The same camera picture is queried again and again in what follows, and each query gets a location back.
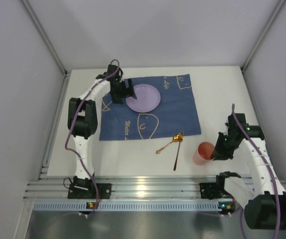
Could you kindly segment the purple plastic plate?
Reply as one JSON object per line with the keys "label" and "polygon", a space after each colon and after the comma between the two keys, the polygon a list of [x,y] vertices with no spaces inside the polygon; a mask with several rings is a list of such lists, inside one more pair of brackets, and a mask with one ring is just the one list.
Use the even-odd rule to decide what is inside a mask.
{"label": "purple plastic plate", "polygon": [[160,92],[152,85],[139,84],[134,86],[137,99],[126,99],[127,106],[138,113],[147,113],[154,110],[161,101]]}

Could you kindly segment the blue cloth placemat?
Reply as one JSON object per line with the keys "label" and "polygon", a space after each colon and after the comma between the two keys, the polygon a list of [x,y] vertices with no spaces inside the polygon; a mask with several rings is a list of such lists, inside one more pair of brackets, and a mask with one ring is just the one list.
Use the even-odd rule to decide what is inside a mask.
{"label": "blue cloth placemat", "polygon": [[137,98],[114,104],[106,94],[101,104],[101,141],[139,140],[200,135],[201,127],[189,74],[138,77]]}

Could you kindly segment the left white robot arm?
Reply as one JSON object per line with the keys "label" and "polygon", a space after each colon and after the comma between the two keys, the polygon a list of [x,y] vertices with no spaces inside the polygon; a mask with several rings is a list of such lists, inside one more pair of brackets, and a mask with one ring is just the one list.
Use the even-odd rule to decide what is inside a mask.
{"label": "left white robot arm", "polygon": [[103,97],[109,94],[113,104],[124,104],[129,97],[137,99],[131,79],[123,78],[119,61],[110,62],[107,70],[96,76],[94,84],[80,97],[70,98],[68,106],[69,133],[65,149],[76,155],[77,168],[71,191],[75,189],[90,193],[97,189],[94,169],[88,168],[88,146],[97,131]]}

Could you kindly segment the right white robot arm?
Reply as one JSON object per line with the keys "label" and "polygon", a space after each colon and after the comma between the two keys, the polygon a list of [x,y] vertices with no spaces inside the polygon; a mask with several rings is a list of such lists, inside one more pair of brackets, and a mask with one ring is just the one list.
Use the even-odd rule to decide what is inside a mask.
{"label": "right white robot arm", "polygon": [[226,132],[219,132],[212,160],[233,159],[234,152],[248,167],[253,187],[238,173],[223,172],[216,183],[242,207],[247,226],[254,230],[286,230],[286,189],[279,181],[266,149],[265,136],[258,125],[249,125],[244,114],[227,118]]}

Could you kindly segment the gold spoon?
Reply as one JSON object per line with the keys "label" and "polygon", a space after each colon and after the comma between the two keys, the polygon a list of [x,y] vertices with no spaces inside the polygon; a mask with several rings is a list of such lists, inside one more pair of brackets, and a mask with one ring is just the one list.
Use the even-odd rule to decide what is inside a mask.
{"label": "gold spoon", "polygon": [[171,142],[169,142],[168,144],[166,144],[165,146],[163,146],[162,148],[156,150],[156,154],[160,154],[165,148],[167,148],[170,144],[172,143],[181,143],[183,141],[184,138],[184,133],[181,131],[180,133],[176,134],[173,136]]}

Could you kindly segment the orange plastic cup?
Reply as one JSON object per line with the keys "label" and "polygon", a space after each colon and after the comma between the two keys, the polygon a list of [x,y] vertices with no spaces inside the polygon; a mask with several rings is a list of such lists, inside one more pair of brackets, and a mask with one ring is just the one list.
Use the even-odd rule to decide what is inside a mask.
{"label": "orange plastic cup", "polygon": [[210,162],[210,158],[214,151],[214,145],[210,142],[202,142],[193,155],[193,163],[195,165],[204,165]]}

